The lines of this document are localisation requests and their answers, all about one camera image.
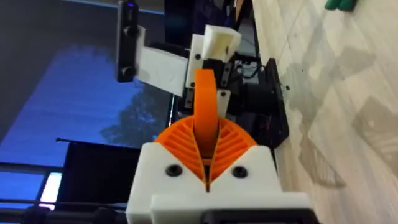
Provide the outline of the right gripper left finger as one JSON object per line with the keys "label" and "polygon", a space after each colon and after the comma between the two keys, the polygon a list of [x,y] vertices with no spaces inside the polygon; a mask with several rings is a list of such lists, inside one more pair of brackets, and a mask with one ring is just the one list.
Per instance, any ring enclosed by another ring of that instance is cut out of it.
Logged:
{"label": "right gripper left finger", "polygon": [[126,208],[128,223],[200,223],[206,194],[204,163],[193,130],[183,118],[141,148]]}

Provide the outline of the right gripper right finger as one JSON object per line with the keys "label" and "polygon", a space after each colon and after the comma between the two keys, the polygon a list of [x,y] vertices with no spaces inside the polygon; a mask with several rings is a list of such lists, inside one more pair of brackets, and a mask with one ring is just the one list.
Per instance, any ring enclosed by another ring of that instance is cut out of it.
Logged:
{"label": "right gripper right finger", "polygon": [[282,191],[270,149],[224,118],[219,119],[208,188],[212,193]]}

